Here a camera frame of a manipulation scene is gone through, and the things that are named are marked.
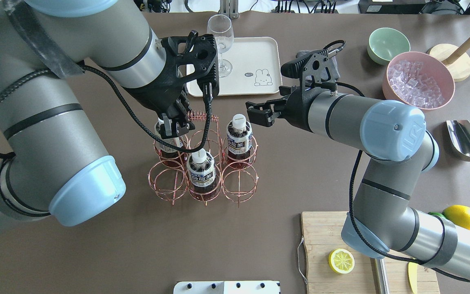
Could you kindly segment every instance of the green bowl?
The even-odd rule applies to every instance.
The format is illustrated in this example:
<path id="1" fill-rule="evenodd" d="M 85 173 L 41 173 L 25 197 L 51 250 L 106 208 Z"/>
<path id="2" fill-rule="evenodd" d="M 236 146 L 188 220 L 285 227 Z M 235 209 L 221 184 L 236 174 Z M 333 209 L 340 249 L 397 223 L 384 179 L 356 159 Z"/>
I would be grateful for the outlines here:
<path id="1" fill-rule="evenodd" d="M 379 28 L 369 35 L 367 53 L 379 65 L 386 65 L 394 56 L 408 51 L 411 51 L 409 40 L 395 29 Z"/>

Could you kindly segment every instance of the light blue joint cap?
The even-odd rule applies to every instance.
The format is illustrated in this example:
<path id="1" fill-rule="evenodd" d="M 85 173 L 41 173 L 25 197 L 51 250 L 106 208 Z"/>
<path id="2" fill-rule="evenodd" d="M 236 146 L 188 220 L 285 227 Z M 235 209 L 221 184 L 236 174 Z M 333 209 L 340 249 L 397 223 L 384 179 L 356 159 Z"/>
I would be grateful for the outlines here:
<path id="1" fill-rule="evenodd" d="M 117 0 L 24 0 L 35 10 L 58 17 L 81 17 L 110 8 Z"/>
<path id="2" fill-rule="evenodd" d="M 413 156 L 426 133 L 423 112 L 395 100 L 380 101 L 368 109 L 360 123 L 360 139 L 376 158 L 403 161 Z"/>
<path id="3" fill-rule="evenodd" d="M 433 154 L 432 154 L 431 162 L 429 162 L 428 166 L 426 166 L 424 169 L 422 169 L 422 173 L 425 173 L 426 171 L 429 171 L 430 169 L 432 169 L 433 166 L 435 166 L 436 163 L 438 162 L 438 157 L 440 157 L 440 149 L 438 148 L 438 143 L 433 138 L 433 136 L 431 135 L 430 132 L 426 131 L 426 133 L 431 138 Z"/>
<path id="4" fill-rule="evenodd" d="M 123 197 L 126 185 L 112 156 L 103 156 L 76 173 L 55 194 L 48 209 L 67 227 L 78 225 Z"/>
<path id="5" fill-rule="evenodd" d="M 383 251 L 389 252 L 389 247 L 387 247 L 382 240 L 380 240 L 373 232 L 371 232 L 365 225 L 363 225 L 359 220 L 355 219 L 358 229 L 362 236 L 371 244 L 373 247 Z M 347 213 L 346 222 L 344 223 L 344 227 L 342 228 L 342 232 L 340 233 L 342 240 L 349 245 L 351 248 L 355 249 L 356 251 L 362 253 L 363 255 L 367 255 L 371 258 L 382 259 L 384 255 L 381 255 L 374 251 L 373 249 L 369 248 L 362 239 L 356 233 L 353 223 L 351 223 L 351 218 L 349 217 L 349 212 Z"/>

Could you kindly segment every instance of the bunny cartoon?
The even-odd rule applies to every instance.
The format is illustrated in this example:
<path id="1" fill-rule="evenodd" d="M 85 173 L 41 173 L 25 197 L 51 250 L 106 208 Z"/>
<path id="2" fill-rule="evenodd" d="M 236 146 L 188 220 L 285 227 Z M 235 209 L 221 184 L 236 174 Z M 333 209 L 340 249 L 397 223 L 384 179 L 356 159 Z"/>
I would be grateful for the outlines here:
<path id="1" fill-rule="evenodd" d="M 255 86 L 270 86 L 273 85 L 271 76 L 267 69 L 257 69 L 255 72 Z"/>

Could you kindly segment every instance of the pink bowl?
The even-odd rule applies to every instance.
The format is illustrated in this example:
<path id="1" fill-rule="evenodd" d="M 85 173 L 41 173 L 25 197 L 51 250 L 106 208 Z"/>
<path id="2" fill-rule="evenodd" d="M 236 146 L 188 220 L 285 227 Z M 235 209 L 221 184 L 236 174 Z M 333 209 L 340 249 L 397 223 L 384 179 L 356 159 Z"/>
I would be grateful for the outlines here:
<path id="1" fill-rule="evenodd" d="M 429 54 L 416 52 L 416 51 L 403 52 L 401 54 L 398 54 L 397 56 L 393 58 L 393 60 L 389 62 L 386 73 L 384 74 L 384 81 L 382 82 L 382 91 L 384 92 L 384 96 L 386 97 L 386 99 L 397 100 L 404 104 L 411 105 L 405 102 L 403 99 L 401 99 L 389 85 L 389 80 L 388 80 L 389 68 L 396 65 L 402 60 L 407 60 L 409 62 L 416 62 L 416 61 L 423 62 L 423 68 L 420 71 L 420 73 L 427 74 L 428 76 L 432 76 L 436 80 L 438 86 L 440 87 L 440 91 L 442 92 L 442 96 L 445 99 L 445 102 L 441 106 L 438 106 L 436 108 L 419 107 L 420 109 L 426 111 L 426 110 L 434 110 L 434 109 L 442 108 L 451 101 L 454 95 L 454 80 L 453 80 L 453 76 L 451 75 L 447 67 L 443 63 L 438 61 L 438 59 L 430 56 Z"/>

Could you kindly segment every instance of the plastic bottle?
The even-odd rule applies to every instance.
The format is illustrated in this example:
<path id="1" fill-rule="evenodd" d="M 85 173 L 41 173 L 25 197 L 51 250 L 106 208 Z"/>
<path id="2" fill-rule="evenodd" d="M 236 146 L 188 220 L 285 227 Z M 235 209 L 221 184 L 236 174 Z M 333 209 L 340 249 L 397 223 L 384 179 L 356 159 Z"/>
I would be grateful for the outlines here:
<path id="1" fill-rule="evenodd" d="M 164 125 L 164 121 L 159 118 L 159 121 L 155 124 L 155 134 L 160 138 L 159 131 L 161 129 L 161 125 Z M 164 142 L 168 144 L 175 145 L 177 147 L 183 147 L 184 142 L 181 137 L 178 138 L 171 138 L 171 139 L 163 139 Z M 157 147 L 159 148 L 159 156 L 164 159 L 172 159 L 177 162 L 180 162 L 181 164 L 184 164 L 186 161 L 186 154 L 185 153 L 180 153 L 177 152 L 177 150 L 172 149 L 171 147 L 162 145 L 161 143 L 157 142 Z M 164 161 L 163 162 L 165 166 L 168 167 L 177 167 L 178 165 L 174 162 L 171 161 Z"/>
<path id="2" fill-rule="evenodd" d="M 188 158 L 186 167 L 190 181 L 193 184 L 193 190 L 190 190 L 192 196 L 198 200 L 214 198 L 218 178 L 215 174 L 215 159 L 213 156 L 206 150 L 200 149 Z"/>
<path id="3" fill-rule="evenodd" d="M 248 162 L 253 131 L 246 117 L 241 114 L 234 115 L 232 121 L 228 123 L 226 133 L 228 134 L 228 164 L 241 160 Z M 247 165 L 234 163 L 231 166 L 235 169 L 243 169 Z"/>

